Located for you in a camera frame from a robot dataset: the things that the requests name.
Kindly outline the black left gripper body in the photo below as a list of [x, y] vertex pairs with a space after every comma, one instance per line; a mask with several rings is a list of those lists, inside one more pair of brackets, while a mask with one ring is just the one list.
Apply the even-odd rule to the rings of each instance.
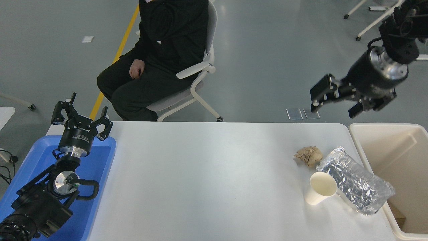
[[62, 153], [67, 153], [71, 149], [80, 149], [81, 153], [89, 153], [97, 131], [89, 128], [91, 119], [86, 117], [71, 118], [65, 122], [63, 135], [58, 144], [58, 149]]

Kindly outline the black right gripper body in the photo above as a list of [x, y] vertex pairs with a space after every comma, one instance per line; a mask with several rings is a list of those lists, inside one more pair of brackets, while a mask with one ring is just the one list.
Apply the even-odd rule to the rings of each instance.
[[384, 50], [367, 50], [350, 67], [347, 75], [341, 79], [346, 85], [353, 86], [362, 95], [371, 98], [381, 98], [395, 87], [392, 78], [387, 77], [375, 66]]

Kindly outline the person's left hand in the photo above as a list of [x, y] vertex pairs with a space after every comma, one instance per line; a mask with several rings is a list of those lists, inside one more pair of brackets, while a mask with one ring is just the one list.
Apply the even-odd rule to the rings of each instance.
[[129, 74], [131, 78], [138, 79], [145, 70], [145, 62], [139, 59], [134, 59], [130, 66]]

